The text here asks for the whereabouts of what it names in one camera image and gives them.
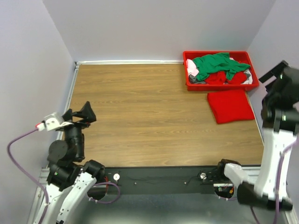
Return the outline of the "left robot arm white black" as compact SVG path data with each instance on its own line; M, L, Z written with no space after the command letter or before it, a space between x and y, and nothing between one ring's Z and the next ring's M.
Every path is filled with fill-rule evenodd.
M78 112L67 110L62 116L53 113L45 117L38 130L61 131L63 140L56 140L49 147L47 160L49 174L46 187L42 187L44 199L37 213L36 224L65 224L79 202L94 185L104 179L104 165L85 159L85 138L82 130L96 121L90 102Z

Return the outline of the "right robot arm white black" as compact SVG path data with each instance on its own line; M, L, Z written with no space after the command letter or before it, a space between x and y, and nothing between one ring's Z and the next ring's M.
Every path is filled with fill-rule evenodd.
M259 78L261 83L275 77L266 85L262 100L264 149L260 171L255 183L241 165L222 159L215 171L221 183L228 180L237 189L237 201L250 207L267 210L291 211L293 204L286 191L286 177L290 154L299 134L299 112L294 104L299 101L299 70L286 61Z

